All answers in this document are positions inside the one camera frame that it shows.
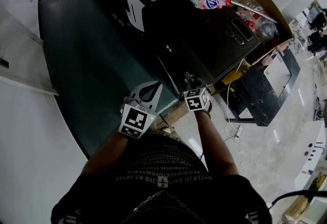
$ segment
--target black t-shirt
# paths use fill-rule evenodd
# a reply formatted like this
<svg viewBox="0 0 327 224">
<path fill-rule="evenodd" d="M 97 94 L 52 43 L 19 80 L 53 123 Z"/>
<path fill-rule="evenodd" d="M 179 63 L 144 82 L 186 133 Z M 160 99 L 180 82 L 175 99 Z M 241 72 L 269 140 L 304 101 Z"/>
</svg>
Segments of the black t-shirt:
<svg viewBox="0 0 327 224">
<path fill-rule="evenodd" d="M 239 175 L 208 172 L 165 136 L 130 140 L 117 166 L 83 174 L 53 208 L 52 223 L 271 223 L 265 202 Z"/>
</svg>

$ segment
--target cardboard box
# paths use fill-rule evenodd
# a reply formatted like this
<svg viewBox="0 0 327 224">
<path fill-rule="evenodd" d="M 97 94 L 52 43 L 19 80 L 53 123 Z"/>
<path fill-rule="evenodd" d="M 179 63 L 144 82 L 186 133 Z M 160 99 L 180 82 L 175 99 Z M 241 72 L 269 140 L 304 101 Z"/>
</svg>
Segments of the cardboard box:
<svg viewBox="0 0 327 224">
<path fill-rule="evenodd" d="M 236 0 L 237 2 L 243 3 L 247 0 Z M 280 41 L 278 44 L 267 44 L 265 46 L 259 45 L 256 49 L 254 49 L 246 58 L 245 60 L 251 64 L 254 65 L 261 59 L 263 59 L 266 55 L 268 55 L 275 47 L 284 44 L 287 41 L 290 41 L 294 39 L 294 35 L 291 31 L 290 26 L 288 25 L 286 19 L 278 9 L 278 7 L 275 5 L 275 3 L 272 0 L 256 0 L 258 3 L 261 4 L 261 6 L 264 8 L 264 10 L 268 13 L 270 17 L 275 19 L 277 21 L 277 29 L 279 31 L 279 34 L 281 36 Z"/>
<path fill-rule="evenodd" d="M 308 198 L 298 196 L 295 202 L 283 214 L 282 222 L 284 224 L 297 224 L 308 208 Z"/>
</svg>

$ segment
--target silver chain necklace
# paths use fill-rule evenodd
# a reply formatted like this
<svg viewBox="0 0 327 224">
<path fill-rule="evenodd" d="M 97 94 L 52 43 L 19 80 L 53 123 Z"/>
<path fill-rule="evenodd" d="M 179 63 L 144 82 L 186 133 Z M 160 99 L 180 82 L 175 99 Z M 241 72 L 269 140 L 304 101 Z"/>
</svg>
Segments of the silver chain necklace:
<svg viewBox="0 0 327 224">
<path fill-rule="evenodd" d="M 125 223 L 126 221 L 128 221 L 131 217 L 133 217 L 138 210 L 140 209 L 140 207 L 142 207 L 146 202 L 150 201 L 151 199 L 153 199 L 155 196 L 159 196 L 161 193 L 166 193 L 168 196 L 170 196 L 172 199 L 176 200 L 183 208 L 185 208 L 187 210 L 188 213 L 190 213 L 191 215 L 193 215 L 197 220 L 200 220 L 202 222 L 202 224 L 205 224 L 204 220 L 199 217 L 197 214 L 195 214 L 194 212 L 192 212 L 184 203 L 180 202 L 178 198 L 176 198 L 175 196 L 169 194 L 168 192 L 164 192 L 163 190 L 158 191 L 156 193 L 154 193 L 152 196 L 148 197 L 145 201 L 143 201 L 138 207 L 136 207 L 133 210 L 133 213 L 130 214 L 129 216 L 127 216 L 127 218 L 125 218 L 121 224 Z"/>
</svg>

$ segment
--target glossy floor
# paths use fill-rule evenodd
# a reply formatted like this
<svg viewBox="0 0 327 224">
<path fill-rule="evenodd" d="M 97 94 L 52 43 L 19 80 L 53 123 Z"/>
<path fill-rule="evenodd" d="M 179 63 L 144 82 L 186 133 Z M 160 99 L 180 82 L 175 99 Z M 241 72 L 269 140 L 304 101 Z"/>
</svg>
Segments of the glossy floor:
<svg viewBox="0 0 327 224">
<path fill-rule="evenodd" d="M 314 83 L 317 84 L 317 95 L 320 99 L 327 97 L 323 93 L 325 75 L 321 72 L 321 64 L 307 51 L 296 52 L 293 46 L 291 50 L 301 71 L 291 89 L 291 95 L 268 127 L 242 124 L 239 139 L 227 140 L 229 136 L 236 133 L 232 126 L 239 128 L 240 125 L 226 124 L 227 106 L 220 97 L 213 99 L 211 112 L 212 121 L 222 138 L 227 140 L 226 145 L 240 174 L 250 180 L 256 191 L 268 203 L 285 193 L 279 184 L 278 166 L 287 151 L 295 144 L 303 122 L 313 120 Z M 242 114 L 242 116 L 248 117 L 249 114 Z M 173 126 L 180 137 L 200 156 L 202 148 L 194 114 L 188 113 Z M 293 200 L 293 198 L 283 199 L 276 204 L 272 210 L 274 223 L 279 222 L 282 213 Z"/>
</svg>

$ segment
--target white cube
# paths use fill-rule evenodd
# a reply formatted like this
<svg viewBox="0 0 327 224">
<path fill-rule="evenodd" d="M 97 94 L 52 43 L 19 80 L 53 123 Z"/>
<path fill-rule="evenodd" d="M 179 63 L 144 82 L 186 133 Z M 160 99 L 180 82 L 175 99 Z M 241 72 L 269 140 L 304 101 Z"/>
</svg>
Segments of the white cube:
<svg viewBox="0 0 327 224">
<path fill-rule="evenodd" d="M 143 111 L 139 108 L 124 105 L 122 121 L 118 131 L 130 137 L 139 139 L 155 120 L 156 115 L 151 110 Z"/>
<path fill-rule="evenodd" d="M 190 111 L 202 110 L 208 103 L 209 92 L 205 87 L 197 88 L 184 92 L 184 98 Z"/>
</svg>

